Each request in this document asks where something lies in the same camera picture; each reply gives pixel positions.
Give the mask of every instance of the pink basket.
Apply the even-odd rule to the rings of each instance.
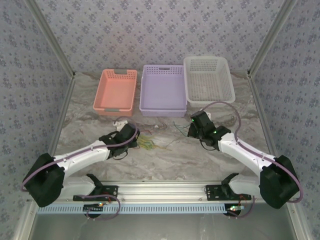
[[[132,116],[136,85],[136,70],[126,70],[126,74],[103,70],[93,109],[104,116]]]

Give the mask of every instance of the table surface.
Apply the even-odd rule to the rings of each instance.
[[[63,122],[55,154],[66,154],[88,146],[102,135],[115,131],[114,116],[100,116],[93,104],[99,84],[99,75],[77,73],[68,110]],[[100,180],[223,180],[231,173],[254,176],[242,163],[221,153],[203,149],[199,140],[185,137],[175,126],[190,124],[190,115],[199,108],[187,106],[184,117],[144,117],[139,110],[140,79],[134,100],[133,119],[141,135],[152,140],[152,149],[129,149],[128,156],[122,160],[108,159],[92,164],[75,176],[91,173]],[[232,104],[239,111],[242,127],[238,136],[257,149],[268,153],[268,147],[253,100],[248,80],[232,75],[236,100]],[[209,108],[211,119],[217,126],[224,125],[233,132],[238,120],[228,107]]]

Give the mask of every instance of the lavender plastic tray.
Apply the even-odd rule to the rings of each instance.
[[[140,111],[146,117],[183,117],[186,114],[183,65],[143,66]]]

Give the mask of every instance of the floral wallpaper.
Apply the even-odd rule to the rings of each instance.
[[[320,1],[299,0],[254,76],[280,154],[291,158],[320,239]]]
[[[23,177],[48,151],[70,78],[23,0],[0,1],[0,239],[13,237]]]
[[[215,55],[248,69],[283,0],[36,0],[72,68],[142,69]]]

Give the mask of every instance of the plastic basket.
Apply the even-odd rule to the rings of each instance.
[[[93,109],[99,115],[132,116],[137,71],[124,72],[126,74],[116,74],[114,69],[103,70],[93,103]]]
[[[233,103],[234,85],[227,60],[217,56],[188,56],[183,60],[186,99],[201,108],[214,101]]]
[[[146,117],[183,117],[186,114],[183,65],[143,66],[140,111]]]

